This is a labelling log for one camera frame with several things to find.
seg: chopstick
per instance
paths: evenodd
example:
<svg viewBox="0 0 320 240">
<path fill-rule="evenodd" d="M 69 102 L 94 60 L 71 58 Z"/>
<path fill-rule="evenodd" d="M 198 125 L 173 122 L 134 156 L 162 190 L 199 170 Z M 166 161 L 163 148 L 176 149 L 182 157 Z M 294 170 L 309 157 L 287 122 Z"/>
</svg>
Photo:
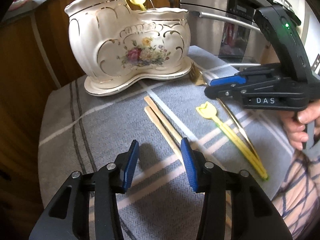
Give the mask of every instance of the chopstick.
<svg viewBox="0 0 320 240">
<path fill-rule="evenodd" d="M 167 118 L 161 113 L 159 108 L 156 106 L 156 104 L 153 102 L 151 97 L 146 96 L 144 98 L 148 106 L 144 108 L 144 111 L 148 115 L 149 119 L 151 122 L 155 124 L 155 126 L 158 128 L 158 130 L 161 132 L 163 135 L 164 139 L 167 141 L 173 152 L 176 154 L 180 162 L 183 163 L 183 158 L 181 151 L 179 147 L 175 144 L 175 142 L 172 140 L 171 136 L 167 132 L 167 130 L 164 128 L 164 126 L 161 124 L 160 120 L 163 122 L 163 124 L 167 127 L 170 133 L 172 133 L 173 137 L 180 143 L 182 140 L 181 135 L 175 130 L 175 128 L 170 124 L 170 122 L 167 120 Z M 226 201 L 227 203 L 231 206 L 231 197 L 230 195 L 226 192 Z M 226 224 L 231 228 L 231 219 L 226 216 Z"/>
<path fill-rule="evenodd" d="M 171 149 L 176 154 L 176 156 L 178 157 L 178 159 L 180 160 L 180 162 L 182 163 L 182 165 L 184 167 L 181 151 L 179 150 L 179 148 L 175 144 L 175 142 L 172 140 L 172 138 L 169 135 L 169 133 L 167 132 L 167 130 L 163 127 L 163 125 L 161 124 L 161 122 L 158 119 L 158 117 L 156 116 L 156 114 L 152 111 L 150 106 L 146 106 L 144 108 L 144 111 L 147 113 L 147 115 L 150 118 L 151 122 L 153 122 L 155 124 L 155 126 L 158 128 L 158 130 L 163 135 L 163 137 L 165 138 L 167 143 L 170 145 Z"/>
<path fill-rule="evenodd" d="M 151 107 L 151 109 L 155 112 L 155 114 L 158 116 L 158 118 L 163 122 L 165 127 L 169 130 L 169 132 L 173 135 L 173 137 L 177 140 L 177 142 L 180 144 L 182 137 L 181 135 L 173 128 L 173 126 L 170 124 L 170 122 L 167 120 L 167 118 L 161 113 L 159 108 L 156 106 L 156 104 L 153 102 L 153 100 L 146 96 L 144 97 L 144 100 L 147 102 L 147 104 Z"/>
</svg>

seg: human hand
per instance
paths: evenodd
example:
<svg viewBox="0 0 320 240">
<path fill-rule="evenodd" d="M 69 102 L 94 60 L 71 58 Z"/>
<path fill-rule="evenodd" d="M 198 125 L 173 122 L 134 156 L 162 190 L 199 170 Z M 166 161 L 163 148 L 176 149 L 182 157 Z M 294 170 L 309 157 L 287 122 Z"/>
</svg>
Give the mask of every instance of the human hand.
<svg viewBox="0 0 320 240">
<path fill-rule="evenodd" d="M 298 120 L 295 120 L 295 113 L 288 111 L 278 112 L 287 133 L 292 147 L 302 150 L 302 143 L 308 141 L 308 134 L 304 132 L 305 124 L 315 120 L 315 136 L 320 134 L 320 100 L 314 101 L 308 107 L 298 112 Z"/>
</svg>

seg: gray checkered tablecloth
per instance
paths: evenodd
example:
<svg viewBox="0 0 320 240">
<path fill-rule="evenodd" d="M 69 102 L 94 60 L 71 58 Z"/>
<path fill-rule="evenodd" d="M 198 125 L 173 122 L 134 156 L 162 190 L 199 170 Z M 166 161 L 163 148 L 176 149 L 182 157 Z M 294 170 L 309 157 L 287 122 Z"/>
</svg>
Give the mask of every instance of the gray checkered tablecloth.
<svg viewBox="0 0 320 240">
<path fill-rule="evenodd" d="M 210 53 L 191 47 L 189 57 L 212 78 L 237 71 Z M 239 150 L 217 128 L 202 118 L 196 107 L 212 102 L 221 120 L 235 128 L 219 103 L 208 100 L 204 87 L 187 76 L 173 81 L 142 80 L 108 97 L 86 93 L 84 80 L 51 93 L 44 111 L 39 142 L 39 179 L 44 206 L 71 172 L 89 173 L 114 161 L 139 141 L 140 156 L 132 187 L 118 195 L 118 208 L 125 239 L 195 239 L 203 195 L 189 187 L 184 168 L 144 112 L 144 97 L 151 96 L 176 130 L 189 138 L 208 160 L 239 172 L 247 169 L 270 198 L 276 194 L 290 164 L 293 149 L 272 111 L 243 110 L 226 100 L 244 126 L 268 171 L 262 181 Z M 94 239 L 94 197 L 90 200 L 90 230 Z"/>
</svg>

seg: yellow plastic spoon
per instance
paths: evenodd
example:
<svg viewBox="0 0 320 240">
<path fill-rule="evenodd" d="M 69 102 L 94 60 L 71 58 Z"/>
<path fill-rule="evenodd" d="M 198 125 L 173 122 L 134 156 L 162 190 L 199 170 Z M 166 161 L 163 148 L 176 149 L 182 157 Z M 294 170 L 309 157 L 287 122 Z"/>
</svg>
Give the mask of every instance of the yellow plastic spoon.
<svg viewBox="0 0 320 240">
<path fill-rule="evenodd" d="M 263 178 L 267 179 L 268 174 L 262 163 L 254 156 L 251 150 L 244 144 L 244 142 L 236 135 L 236 133 L 224 122 L 217 117 L 217 109 L 213 104 L 206 102 L 196 108 L 197 112 L 206 119 L 212 119 L 222 132 L 236 145 L 236 147 L 242 152 L 244 157 L 254 167 L 258 174 Z"/>
<path fill-rule="evenodd" d="M 141 8 L 141 11 L 146 11 L 146 7 L 143 5 L 146 0 L 129 0 L 132 4 L 138 5 Z"/>
</svg>

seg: stainless steel oven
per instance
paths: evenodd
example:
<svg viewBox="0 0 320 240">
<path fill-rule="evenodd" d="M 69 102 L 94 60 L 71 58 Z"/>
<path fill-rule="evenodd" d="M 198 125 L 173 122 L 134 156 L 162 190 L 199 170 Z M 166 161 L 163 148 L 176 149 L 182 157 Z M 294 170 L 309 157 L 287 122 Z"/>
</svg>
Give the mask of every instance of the stainless steel oven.
<svg viewBox="0 0 320 240">
<path fill-rule="evenodd" d="M 239 0 L 180 0 L 189 10 L 191 45 L 232 65 L 260 63 L 267 41 L 253 22 L 255 10 Z"/>
</svg>

